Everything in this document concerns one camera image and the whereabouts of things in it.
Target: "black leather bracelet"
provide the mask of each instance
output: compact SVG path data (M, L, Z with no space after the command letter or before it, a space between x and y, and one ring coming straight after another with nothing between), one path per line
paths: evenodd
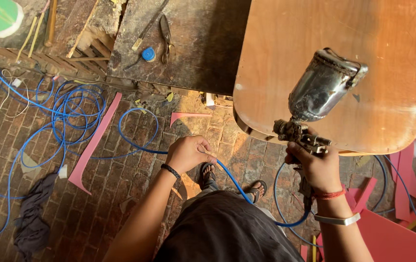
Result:
M179 175L179 173L176 172L176 170L174 170L172 167L170 167L167 164L162 164L161 168L167 169L169 172L171 172L177 179L180 179L181 176Z

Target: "tool handle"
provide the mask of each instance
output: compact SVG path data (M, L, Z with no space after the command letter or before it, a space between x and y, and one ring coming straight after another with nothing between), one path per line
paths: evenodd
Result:
M56 8L58 7L58 0L51 0L50 12L48 13L47 31L45 33L45 46L53 46L54 41L54 25L56 24Z

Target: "person's left hand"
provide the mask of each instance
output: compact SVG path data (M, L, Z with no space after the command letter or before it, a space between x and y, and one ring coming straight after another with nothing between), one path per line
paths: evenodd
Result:
M203 136L180 138L169 147L166 164L179 174L202 162L216 164L216 158L206 154L205 149L211 151L211 146Z

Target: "black sandal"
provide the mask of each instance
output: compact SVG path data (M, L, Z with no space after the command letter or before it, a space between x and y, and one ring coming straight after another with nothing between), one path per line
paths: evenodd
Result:
M258 180L258 181L255 181L252 185L255 185L258 182L260 182L260 184L263 186L264 191L263 191L262 196L264 196L266 194L266 189L267 189L266 182L264 182L263 180ZM253 203L255 204L255 203L258 202L258 199L260 197L259 194L258 194L259 191L260 191L259 188L250 187L249 189L247 189L245 191L245 193L252 193L253 194Z
M207 163L207 162L202 163L202 166L200 168L200 173L198 174L199 177L198 177L198 179L195 180L195 181L197 181L197 183L200 186L200 189L201 190L203 190L203 188L205 188L205 183L208 182L208 180L212 179L212 180L214 180L216 182L215 173L213 173L212 171L209 171L208 174L207 174L207 176L205 177L205 179L203 179L203 172L210 165L215 166L214 164Z

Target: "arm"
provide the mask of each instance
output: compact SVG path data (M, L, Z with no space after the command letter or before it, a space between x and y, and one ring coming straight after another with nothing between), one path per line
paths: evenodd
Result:
M336 148L329 147L328 153L322 159L312 156L294 142L288 143L286 152L288 153L286 163L290 164L292 156L295 156L301 162L307 181L316 193L342 191L339 178L339 155ZM329 200L318 199L317 205L320 216L342 219L353 216L344 195ZM356 223L342 226L320 222L320 228L326 261L373 261Z
M216 158L205 154L210 151L202 136L180 138L169 148L166 164L182 174L201 162L216 164ZM104 262L151 261L158 234L176 177L168 170L158 172L145 197L137 205L106 253Z

